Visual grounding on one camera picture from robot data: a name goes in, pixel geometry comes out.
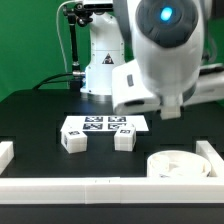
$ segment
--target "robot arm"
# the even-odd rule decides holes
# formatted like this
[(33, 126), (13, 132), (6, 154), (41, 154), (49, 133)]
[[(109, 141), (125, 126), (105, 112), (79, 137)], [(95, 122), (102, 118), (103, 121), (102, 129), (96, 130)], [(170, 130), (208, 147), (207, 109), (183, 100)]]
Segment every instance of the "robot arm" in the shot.
[(121, 33), (135, 56), (113, 70), (114, 111), (161, 110), (166, 119), (179, 117), (183, 105), (223, 98), (214, 89), (224, 72), (199, 78), (205, 23), (224, 16), (223, 9), (222, 0), (114, 0)]

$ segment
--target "marker sheet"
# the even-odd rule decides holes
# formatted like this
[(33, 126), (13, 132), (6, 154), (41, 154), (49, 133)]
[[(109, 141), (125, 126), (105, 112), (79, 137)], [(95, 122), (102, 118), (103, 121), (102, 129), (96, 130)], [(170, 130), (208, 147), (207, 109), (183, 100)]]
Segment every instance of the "marker sheet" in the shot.
[(137, 116), (67, 116), (61, 131), (116, 131), (120, 126), (133, 124), (136, 131), (149, 131), (145, 118)]

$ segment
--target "white bowl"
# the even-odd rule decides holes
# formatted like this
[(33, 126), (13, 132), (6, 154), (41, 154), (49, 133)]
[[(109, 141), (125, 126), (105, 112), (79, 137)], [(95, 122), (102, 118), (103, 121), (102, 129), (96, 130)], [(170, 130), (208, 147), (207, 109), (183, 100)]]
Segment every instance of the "white bowl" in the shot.
[(161, 151), (147, 160), (148, 177), (208, 177), (210, 172), (208, 160), (185, 151)]

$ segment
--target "white cube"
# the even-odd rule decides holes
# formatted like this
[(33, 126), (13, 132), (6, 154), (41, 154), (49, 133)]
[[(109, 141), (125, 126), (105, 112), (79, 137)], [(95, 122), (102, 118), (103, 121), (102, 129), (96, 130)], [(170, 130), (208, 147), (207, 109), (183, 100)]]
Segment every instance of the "white cube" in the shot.
[(0, 174), (5, 170), (14, 157), (13, 142), (4, 141), (0, 143)]
[(136, 142), (136, 128), (134, 125), (126, 125), (118, 128), (114, 135), (116, 151), (133, 151)]
[(62, 132), (61, 144), (68, 153), (84, 152), (87, 148), (87, 136), (79, 130)]

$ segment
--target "blue light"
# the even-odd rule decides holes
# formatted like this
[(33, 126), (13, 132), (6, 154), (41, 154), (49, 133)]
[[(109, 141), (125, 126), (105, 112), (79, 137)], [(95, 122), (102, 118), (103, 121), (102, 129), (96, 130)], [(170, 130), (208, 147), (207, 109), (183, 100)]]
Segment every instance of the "blue light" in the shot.
[(168, 21), (173, 13), (173, 9), (170, 7), (166, 7), (162, 10), (160, 18), (161, 20), (163, 20), (164, 22)]

